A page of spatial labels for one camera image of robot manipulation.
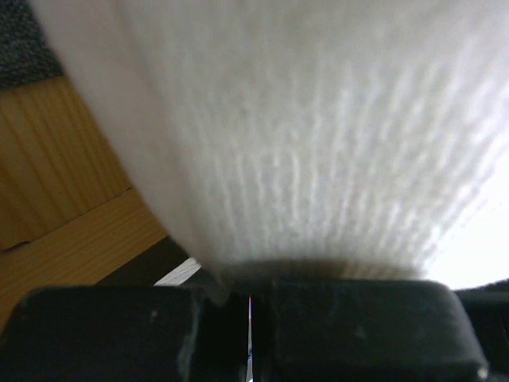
ribbed knit texture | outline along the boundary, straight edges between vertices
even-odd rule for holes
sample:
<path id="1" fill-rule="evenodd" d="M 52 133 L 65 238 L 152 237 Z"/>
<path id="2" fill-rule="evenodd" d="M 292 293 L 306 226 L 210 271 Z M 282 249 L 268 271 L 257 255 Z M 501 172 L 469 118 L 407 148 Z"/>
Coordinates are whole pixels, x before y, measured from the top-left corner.
<path id="1" fill-rule="evenodd" d="M 509 3 L 33 4 L 148 205 L 221 279 L 509 277 Z"/>

wooden surface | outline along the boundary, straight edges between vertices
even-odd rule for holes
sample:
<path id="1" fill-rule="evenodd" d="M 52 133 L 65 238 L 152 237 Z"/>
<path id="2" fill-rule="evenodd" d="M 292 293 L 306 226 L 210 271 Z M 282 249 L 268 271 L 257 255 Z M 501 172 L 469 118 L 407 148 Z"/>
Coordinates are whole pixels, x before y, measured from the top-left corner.
<path id="1" fill-rule="evenodd" d="M 130 189 L 31 244 L 0 253 L 0 328 L 33 288 L 97 283 L 165 235 Z"/>
<path id="2" fill-rule="evenodd" d="M 66 78 L 0 92 L 0 249 L 40 238 L 129 187 Z"/>

wood grain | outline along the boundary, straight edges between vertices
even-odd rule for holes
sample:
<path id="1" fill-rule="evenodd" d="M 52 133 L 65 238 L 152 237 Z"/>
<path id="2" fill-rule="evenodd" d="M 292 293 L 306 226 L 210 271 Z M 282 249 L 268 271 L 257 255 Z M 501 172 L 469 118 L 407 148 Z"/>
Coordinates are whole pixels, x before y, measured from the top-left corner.
<path id="1" fill-rule="evenodd" d="M 66 78 L 0 93 L 0 249 L 40 238 L 129 187 Z"/>
<path id="2" fill-rule="evenodd" d="M 0 253 L 0 328 L 33 288 L 97 283 L 165 235 L 130 189 L 31 244 Z"/>

